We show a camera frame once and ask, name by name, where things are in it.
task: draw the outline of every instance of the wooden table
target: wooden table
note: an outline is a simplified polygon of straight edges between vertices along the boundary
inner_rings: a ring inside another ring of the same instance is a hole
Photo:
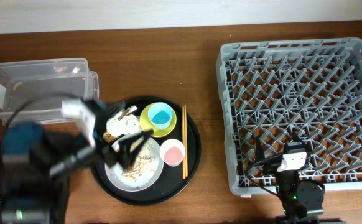
[[[72,177],[67,223],[270,223],[283,213],[277,198],[240,198],[228,188],[218,52],[230,42],[334,37],[362,38],[362,21],[6,34],[0,35],[0,62],[83,57],[98,73],[102,100],[161,96],[187,104],[198,127],[202,158],[184,191],[159,205],[133,207],[107,195],[86,169]],[[50,128],[75,131],[69,124]],[[323,207],[322,218],[362,223],[362,190],[327,192]]]

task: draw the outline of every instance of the gray dish rack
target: gray dish rack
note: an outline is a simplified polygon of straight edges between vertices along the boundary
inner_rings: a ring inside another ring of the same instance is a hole
[[[224,44],[216,71],[235,195],[266,193],[247,175],[275,192],[273,176],[260,167],[245,171],[254,160],[250,131],[269,157],[291,142],[292,129],[314,150],[300,178],[321,181],[327,190],[362,189],[361,39]]]

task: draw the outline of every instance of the wooden chopstick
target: wooden chopstick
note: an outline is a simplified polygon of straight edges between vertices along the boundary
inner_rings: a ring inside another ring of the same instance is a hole
[[[185,147],[185,108],[182,106],[182,144]],[[182,178],[185,179],[187,177],[186,175],[186,169],[185,169],[185,158],[182,160]]]
[[[185,108],[185,177],[188,177],[188,122],[187,122],[187,105],[184,105]]]

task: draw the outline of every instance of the white wall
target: white wall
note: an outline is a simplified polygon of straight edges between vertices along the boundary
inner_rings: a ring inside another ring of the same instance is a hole
[[[362,19],[362,0],[0,0],[0,33]]]

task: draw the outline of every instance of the food crumb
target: food crumb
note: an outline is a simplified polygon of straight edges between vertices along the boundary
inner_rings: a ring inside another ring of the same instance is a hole
[[[139,138],[137,141],[131,144],[130,151],[132,152],[138,144],[142,142],[143,138]],[[127,181],[136,182],[137,178],[142,177],[143,173],[147,170],[148,163],[154,162],[155,158],[150,157],[152,154],[153,144],[151,142],[145,142],[143,145],[138,157],[136,158],[135,163],[132,167],[123,170],[123,177],[133,177],[134,179],[127,178]]]
[[[128,181],[130,181],[130,182],[135,182],[136,181],[136,178],[135,177],[133,177],[133,176],[127,176],[127,177],[125,177]]]

